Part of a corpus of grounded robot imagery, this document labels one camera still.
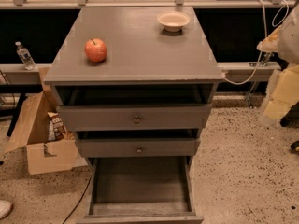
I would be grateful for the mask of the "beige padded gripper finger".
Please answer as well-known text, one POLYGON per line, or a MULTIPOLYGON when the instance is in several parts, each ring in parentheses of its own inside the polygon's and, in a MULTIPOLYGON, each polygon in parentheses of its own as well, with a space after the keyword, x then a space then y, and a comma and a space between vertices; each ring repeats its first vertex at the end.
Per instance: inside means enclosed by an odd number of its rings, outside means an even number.
POLYGON ((290 64, 283 71, 270 76, 260 111, 260 122, 265 126, 278 125, 299 102, 299 65, 290 64))

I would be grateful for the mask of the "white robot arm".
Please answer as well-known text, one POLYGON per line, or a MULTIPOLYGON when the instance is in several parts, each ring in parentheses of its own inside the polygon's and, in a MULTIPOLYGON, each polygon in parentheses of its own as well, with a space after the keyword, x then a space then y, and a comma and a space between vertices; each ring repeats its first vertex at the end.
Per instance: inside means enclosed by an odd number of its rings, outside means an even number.
POLYGON ((257 50, 275 52, 288 63, 283 71, 275 70, 270 76, 261 106, 261 123, 277 125, 299 103, 299 5, 258 44, 257 50))

